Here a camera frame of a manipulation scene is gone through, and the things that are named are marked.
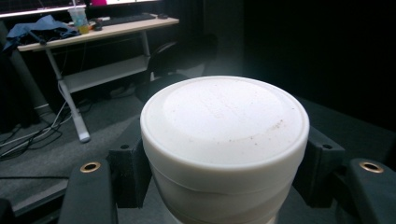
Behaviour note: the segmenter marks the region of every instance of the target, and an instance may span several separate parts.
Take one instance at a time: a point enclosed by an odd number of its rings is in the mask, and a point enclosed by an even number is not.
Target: blue cloth
[[[11,54],[18,46],[37,43],[38,41],[29,35],[28,31],[44,38],[47,42],[80,35],[75,28],[69,27],[61,21],[56,21],[51,15],[48,15],[37,22],[15,24],[7,35],[3,52]]]

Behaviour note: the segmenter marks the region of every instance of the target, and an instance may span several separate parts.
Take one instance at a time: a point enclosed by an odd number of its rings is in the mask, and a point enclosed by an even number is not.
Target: container lid
[[[141,128],[151,164],[185,185],[188,174],[172,173],[260,170],[269,175],[288,162],[280,179],[294,175],[304,155],[309,119],[294,97],[268,83],[198,77],[151,97],[141,114]]]

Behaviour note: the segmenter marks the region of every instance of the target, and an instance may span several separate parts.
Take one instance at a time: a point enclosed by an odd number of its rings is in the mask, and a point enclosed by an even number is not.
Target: white jar
[[[268,223],[308,138],[302,105],[245,77],[198,77],[157,92],[141,114],[157,188],[182,223]]]

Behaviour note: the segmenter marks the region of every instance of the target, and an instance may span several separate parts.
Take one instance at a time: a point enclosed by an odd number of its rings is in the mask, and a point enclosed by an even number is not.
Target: wooden desk
[[[75,91],[82,91],[89,87],[93,87],[106,83],[108,81],[112,81],[121,77],[127,77],[145,71],[147,69],[147,64],[150,56],[149,42],[147,39],[146,31],[177,23],[178,19],[168,18],[166,20],[153,19],[148,21],[134,21],[124,24],[104,26],[102,31],[90,31],[86,35],[79,35],[62,40],[50,41],[47,43],[46,46],[41,46],[38,43],[26,46],[19,46],[18,50],[46,51],[50,64],[58,80],[61,94],[63,95],[64,99],[70,107],[73,121],[75,123],[78,133],[78,138],[82,143],[85,143],[90,141],[91,137],[70,93]],[[121,62],[96,67],[90,70],[85,70],[66,77],[62,76],[61,71],[58,68],[58,64],[55,62],[55,59],[51,52],[51,49],[55,48],[85,43],[108,37],[114,37],[117,35],[127,35],[130,33],[141,34],[144,55]]]

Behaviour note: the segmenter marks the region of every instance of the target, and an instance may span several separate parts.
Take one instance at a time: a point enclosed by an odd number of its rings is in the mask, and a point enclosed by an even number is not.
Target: table
[[[58,85],[61,90],[61,94],[66,100],[70,107],[72,118],[76,126],[78,138],[81,143],[86,143],[91,140],[90,134],[87,130],[85,122],[76,108],[76,104],[71,97],[71,93],[76,91],[82,91],[87,88],[100,85],[118,78],[128,77],[130,75],[143,72],[147,69],[149,62],[149,42],[146,31],[155,28],[161,28],[168,25],[178,23],[178,19],[168,18],[166,20],[153,19],[147,21],[134,21],[124,24],[117,24],[103,27],[102,31],[90,31],[86,35],[74,36],[62,40],[54,40],[47,43],[46,46],[41,46],[39,43],[34,43],[26,46],[19,46],[19,51],[40,51],[44,50],[47,53],[49,62],[55,72],[58,80]],[[51,49],[65,47],[68,45],[75,45],[85,43],[89,41],[99,40],[103,38],[114,37],[117,35],[128,35],[130,33],[140,33],[141,42],[143,46],[143,55],[99,66],[93,69],[78,72],[69,76],[62,76],[61,71],[58,68],[58,64],[55,62]]]

